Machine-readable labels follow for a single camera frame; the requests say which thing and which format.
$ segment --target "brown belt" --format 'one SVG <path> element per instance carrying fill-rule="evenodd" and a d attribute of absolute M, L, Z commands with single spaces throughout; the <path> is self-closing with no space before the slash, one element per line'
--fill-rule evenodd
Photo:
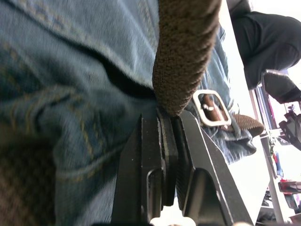
<path fill-rule="evenodd" d="M 219 27 L 222 0 L 160 0 L 158 4 L 160 37 L 152 81 L 159 104 L 175 116 L 190 102 L 205 73 Z M 210 98 L 205 97 L 204 101 L 210 120 L 224 119 L 225 112 Z M 264 130 L 264 126 L 251 117 L 237 114 L 234 119 L 253 137 Z M 220 128 L 234 131 L 230 125 Z"/>

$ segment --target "belt buckle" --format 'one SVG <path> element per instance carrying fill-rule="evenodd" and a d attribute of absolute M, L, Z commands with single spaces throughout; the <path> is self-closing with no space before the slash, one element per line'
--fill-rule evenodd
<path fill-rule="evenodd" d="M 211 101 L 210 103 L 208 102 L 200 102 L 199 100 L 199 95 L 204 94 L 205 95 L 214 95 L 217 97 L 217 99 L 220 102 L 220 106 L 222 109 L 219 109 L 219 107 L 214 103 L 214 101 Z M 208 127 L 228 127 L 231 125 L 231 118 L 229 115 L 229 112 L 222 101 L 221 96 L 214 90 L 209 90 L 209 89 L 201 89 L 197 90 L 193 94 L 193 101 L 198 109 L 199 116 L 201 118 L 201 121 L 203 122 L 204 125 Z M 208 118 L 206 116 L 205 110 L 207 111 L 208 115 L 214 116 L 212 118 Z"/>

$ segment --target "jeans seam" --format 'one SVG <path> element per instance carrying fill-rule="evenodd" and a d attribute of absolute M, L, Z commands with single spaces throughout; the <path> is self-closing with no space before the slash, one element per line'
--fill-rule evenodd
<path fill-rule="evenodd" d="M 124 71 L 125 73 L 129 74 L 129 77 L 133 77 L 136 73 L 124 62 L 124 60 L 120 59 L 119 55 L 116 54 L 113 50 L 109 47 L 102 45 L 98 40 L 95 40 L 93 37 L 87 35 L 86 33 L 82 32 L 81 30 L 72 26 L 72 24 L 66 20 L 60 18 L 60 16 L 56 15 L 55 13 L 50 10 L 49 7 L 46 7 L 42 3 L 39 3 L 39 7 L 46 11 L 49 16 L 56 20 L 56 24 L 50 22 L 49 19 L 46 17 L 35 17 L 38 12 L 32 9 L 32 6 L 28 3 L 27 0 L 20 0 L 22 1 L 22 6 L 15 4 L 16 7 L 19 7 L 22 11 L 31 13 L 29 15 L 38 23 L 44 25 L 49 29 L 51 32 L 55 33 L 56 35 L 63 36 L 65 39 L 69 39 L 71 42 L 75 42 L 79 45 L 84 46 L 85 48 L 91 49 L 96 51 L 98 54 L 103 55 L 105 58 L 110 59 L 110 61 L 114 62 L 120 70 Z"/>
<path fill-rule="evenodd" d="M 25 121 L 26 121 L 26 134 L 30 134 L 32 129 L 31 129 L 31 123 L 30 123 L 30 115 L 33 112 L 33 110 L 35 108 L 37 108 L 40 104 L 43 103 L 43 101 L 47 100 L 47 101 L 53 101 L 55 103 L 58 103 L 60 98 L 61 98 L 61 94 L 60 93 L 55 93 L 53 96 L 49 97 L 48 95 L 45 95 L 42 98 L 39 98 L 37 101 L 35 101 L 28 109 L 28 111 L 26 112 L 25 115 Z"/>
<path fill-rule="evenodd" d="M 91 177 L 93 177 L 96 173 L 100 172 L 103 170 L 103 165 L 110 162 L 113 158 L 116 158 L 116 156 L 118 155 L 118 153 L 120 152 L 120 150 L 115 150 L 113 152 L 108 153 L 107 155 L 109 155 L 109 157 L 107 157 L 106 160 L 104 160 L 103 162 L 100 163 L 100 165 L 98 167 L 96 167 L 95 169 L 93 169 L 91 172 L 86 173 L 85 175 L 82 176 L 76 176 L 74 178 L 63 178 L 62 176 L 56 176 L 56 181 L 59 182 L 81 182 L 84 179 L 89 179 Z"/>
<path fill-rule="evenodd" d="M 43 90 L 39 90 L 37 92 L 33 92 L 33 93 L 30 93 L 30 94 L 25 94 L 21 99 L 17 99 L 13 102 L 12 104 L 12 107 L 10 109 L 10 120 L 11 120 L 11 125 L 12 125 L 12 128 L 13 129 L 16 129 L 17 127 L 17 122 L 16 122 L 16 118 L 14 116 L 14 113 L 15 113 L 15 110 L 18 106 L 18 103 L 20 103 L 21 101 L 27 101 L 29 100 L 30 98 L 34 97 L 35 95 L 37 95 L 37 93 L 39 94 L 43 94 L 43 93 L 47 93 L 51 90 L 54 90 L 56 88 L 56 86 L 52 86 L 52 87 L 48 87 L 46 89 L 43 89 Z"/>
<path fill-rule="evenodd" d="M 80 130 L 81 130 L 83 138 L 85 140 L 87 151 L 88 151 L 88 153 L 91 157 L 91 160 L 93 160 L 94 159 L 94 154 L 93 154 L 94 152 L 93 152 L 93 148 L 92 148 L 92 146 L 90 144 L 90 141 L 89 141 L 89 136 L 88 136 L 88 133 L 87 133 L 86 128 L 85 128 L 85 123 L 82 120 L 82 115 L 72 105 L 69 105 L 68 108 L 72 113 L 75 114 L 76 118 L 79 121 Z"/>
<path fill-rule="evenodd" d="M 105 148 L 103 148 L 103 140 L 99 137 L 99 132 L 97 131 L 96 129 L 96 116 L 94 115 L 94 123 L 93 123 L 93 130 L 94 130 L 94 133 L 95 133 L 95 137 L 100 145 L 100 148 L 103 150 L 103 154 L 106 153 L 106 150 Z"/>
<path fill-rule="evenodd" d="M 150 13 L 149 13 L 149 9 L 148 9 L 148 6 L 147 6 L 147 3 L 146 1 L 143 1 L 143 4 L 144 4 L 144 8 L 145 8 L 145 13 L 146 13 L 146 18 L 147 18 L 147 27 L 148 27 L 148 30 L 151 30 L 150 31 L 150 35 L 149 35 L 149 39 L 150 39 L 150 44 L 153 48 L 156 47 L 156 38 L 155 38 L 155 30 L 153 29 L 153 26 L 152 26 L 152 22 L 151 22 L 151 18 L 150 18 Z"/>
<path fill-rule="evenodd" d="M 138 2 L 138 9 L 140 10 L 141 17 L 142 17 L 143 22 L 144 22 L 145 27 L 146 27 L 147 37 L 148 37 L 148 39 L 150 40 L 150 44 L 151 44 L 151 46 L 152 46 L 150 30 L 149 30 L 149 27 L 148 27 L 147 22 L 146 22 L 146 17 L 145 17 L 145 15 L 144 15 L 144 13 L 143 13 L 143 7 L 142 7 L 141 2 L 142 2 L 142 1 L 139 1 L 139 2 Z"/>
<path fill-rule="evenodd" d="M 22 76 L 25 77 L 25 79 L 30 79 L 31 75 L 33 75 L 32 77 L 35 77 L 34 70 L 32 70 L 29 64 L 26 62 L 28 58 L 26 55 L 24 56 L 24 54 L 18 53 L 15 50 L 16 48 L 13 48 L 10 43 L 5 41 L 1 37 L 0 37 L 0 45 L 2 46 L 3 50 L 9 54 L 12 62 L 17 64 L 16 65 L 17 68 L 22 70 Z M 3 71 L 9 70 L 9 68 L 0 65 L 0 70 L 1 68 L 4 68 Z M 7 81 L 17 90 L 18 94 L 23 94 L 23 95 L 28 94 L 28 92 L 26 92 L 24 88 L 22 88 L 19 85 L 19 83 L 16 81 L 13 75 L 11 75 L 10 73 L 7 74 L 4 73 L 4 76 L 7 78 Z"/>

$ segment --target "stitching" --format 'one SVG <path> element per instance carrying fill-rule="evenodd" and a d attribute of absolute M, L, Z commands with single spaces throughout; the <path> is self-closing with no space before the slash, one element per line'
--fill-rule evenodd
<path fill-rule="evenodd" d="M 147 5 L 146 1 L 143 1 L 143 3 L 144 3 L 144 6 L 145 6 L 145 12 L 146 12 L 147 20 L 148 20 L 148 25 L 149 25 L 149 27 L 151 28 L 151 33 L 153 34 L 153 35 L 151 36 L 151 46 L 152 46 L 153 48 L 155 48 L 155 46 L 157 45 L 157 40 L 156 40 L 156 38 L 155 38 L 155 31 L 154 31 L 154 28 L 153 28 L 153 26 L 152 26 L 149 8 L 148 8 L 148 5 Z"/>
<path fill-rule="evenodd" d="M 106 154 L 106 150 L 103 148 L 103 140 L 101 138 L 99 138 L 99 133 L 98 133 L 98 131 L 96 129 L 96 118 L 94 118 L 93 129 L 94 129 L 94 132 L 95 132 L 96 139 L 98 140 L 99 145 L 100 145 L 100 147 L 103 150 L 103 154 Z"/>
<path fill-rule="evenodd" d="M 21 102 L 22 100 L 27 101 L 28 99 L 29 99 L 28 95 L 25 95 L 24 98 L 22 98 L 21 100 L 15 100 L 12 104 L 9 115 L 10 115 L 10 120 L 11 120 L 13 130 L 15 130 L 17 127 L 17 120 L 14 116 L 15 110 L 16 110 L 19 102 Z"/>
<path fill-rule="evenodd" d="M 44 21 L 47 20 L 47 17 L 46 17 L 45 14 L 43 14 L 43 13 L 36 13 L 36 12 L 34 12 L 34 13 L 35 13 L 35 15 L 36 15 L 40 20 L 44 20 Z"/>
<path fill-rule="evenodd" d="M 81 132 L 83 134 L 83 137 L 84 137 L 84 140 L 85 140 L 85 143 L 86 143 L 86 146 L 87 146 L 88 153 L 91 156 L 91 159 L 93 160 L 94 159 L 93 148 L 92 148 L 92 146 L 89 142 L 88 133 L 87 133 L 86 128 L 85 128 L 85 123 L 82 120 L 82 115 L 72 105 L 69 105 L 69 109 L 71 110 L 71 112 L 73 112 L 75 114 L 75 116 L 79 120 L 80 129 L 81 129 Z"/>
<path fill-rule="evenodd" d="M 20 0 L 20 1 L 23 3 L 23 6 L 20 7 L 21 10 L 23 10 L 25 12 L 26 11 L 33 12 L 34 14 L 36 14 L 36 12 L 34 10 L 32 10 L 32 7 L 29 5 L 28 2 L 26 2 L 26 0 Z M 45 23 L 46 23 L 47 26 L 53 26 L 53 30 L 51 30 L 52 32 L 58 32 L 58 31 L 61 32 L 61 33 L 59 33 L 59 35 L 67 36 L 65 38 L 70 39 L 72 42 L 79 43 L 80 45 L 83 45 L 84 47 L 86 47 L 88 49 L 92 49 L 92 50 L 96 51 L 97 53 L 104 55 L 105 57 L 111 59 L 112 62 L 115 62 L 115 65 L 118 68 L 121 68 L 122 70 L 124 70 L 126 73 L 128 73 L 130 75 L 130 77 L 132 77 L 134 75 L 134 71 L 124 62 L 123 59 L 121 59 L 110 48 L 102 45 L 98 40 L 94 39 L 93 37 L 90 37 L 85 32 L 82 32 L 81 30 L 73 27 L 71 22 L 61 19 L 60 16 L 53 13 L 53 11 L 51 9 L 45 7 L 42 3 L 39 3 L 38 5 L 41 9 L 46 11 L 49 14 L 49 16 L 53 17 L 53 19 L 56 20 L 57 23 L 55 23 L 55 24 L 49 23 L 49 19 L 48 19 L 48 21 L 47 20 L 40 21 L 40 20 L 36 19 L 37 22 L 42 23 L 43 25 L 45 25 Z M 68 28 L 70 32 L 66 32 L 64 27 Z"/>
<path fill-rule="evenodd" d="M 60 99 L 61 95 L 60 93 L 55 93 L 53 96 L 51 96 L 49 98 L 49 101 L 52 101 L 53 99 L 55 100 L 55 102 L 58 102 Z M 48 98 L 48 95 L 45 94 L 42 98 L 39 98 L 36 102 L 34 102 L 30 108 L 28 109 L 26 115 L 25 115 L 25 122 L 26 122 L 26 133 L 30 134 L 31 133 L 31 124 L 30 124 L 30 115 L 32 113 L 32 111 L 41 103 L 43 103 L 46 99 Z"/>
<path fill-rule="evenodd" d="M 114 159 L 117 156 L 118 153 L 119 153 L 119 151 L 112 152 L 110 154 L 110 156 L 108 157 L 108 159 L 106 159 L 104 162 L 102 162 L 97 168 L 95 168 L 91 172 L 87 173 L 85 176 L 78 176 L 78 177 L 74 177 L 74 178 L 63 178 L 63 177 L 56 176 L 56 180 L 60 181 L 60 182 L 65 182 L 65 181 L 80 182 L 80 181 L 83 181 L 84 179 L 89 179 L 89 178 L 93 177 L 97 172 L 99 172 L 99 171 L 103 172 L 103 170 L 102 170 L 103 165 L 110 163 L 112 161 L 112 159 Z"/>
<path fill-rule="evenodd" d="M 26 65 L 25 62 L 23 62 L 22 58 L 19 56 L 19 54 L 10 46 L 10 44 L 4 40 L 1 40 L 1 42 L 3 42 L 3 49 L 10 55 L 11 59 L 17 63 L 17 66 L 21 69 L 21 70 L 25 70 L 24 74 L 26 75 L 26 77 L 28 78 L 28 72 L 31 72 L 33 74 L 33 72 L 30 70 L 30 68 Z M 0 66 L 0 70 L 3 71 L 8 71 L 7 68 L 4 69 L 3 66 Z M 18 84 L 18 82 L 15 80 L 15 78 L 13 77 L 13 75 L 11 75 L 10 73 L 6 74 L 4 72 L 3 74 L 7 80 L 13 85 L 13 87 L 17 90 L 17 92 L 19 94 L 27 94 L 27 92 L 25 92 L 22 87 Z"/>
<path fill-rule="evenodd" d="M 144 22 L 144 24 L 145 24 L 145 26 L 146 26 L 147 37 L 148 37 L 149 40 L 150 40 L 151 46 L 153 46 L 152 38 L 151 38 L 151 35 L 150 35 L 150 30 L 149 30 L 148 23 L 146 22 L 146 19 L 145 19 L 144 13 L 143 13 L 143 9 L 142 9 L 142 4 L 141 4 L 141 2 L 142 2 L 142 1 L 139 1 L 139 2 L 138 2 L 138 9 L 140 10 L 141 17 L 142 17 L 143 22 Z"/>

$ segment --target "blue jeans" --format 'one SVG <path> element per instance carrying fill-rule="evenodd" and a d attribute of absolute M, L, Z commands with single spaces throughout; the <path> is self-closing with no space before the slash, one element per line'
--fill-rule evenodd
<path fill-rule="evenodd" d="M 57 225 L 109 222 L 116 156 L 157 106 L 157 1 L 0 0 L 0 9 L 0 123 L 52 144 Z M 223 36 L 199 88 L 218 91 L 231 112 Z M 229 164 L 255 150 L 233 126 L 206 128 Z"/>

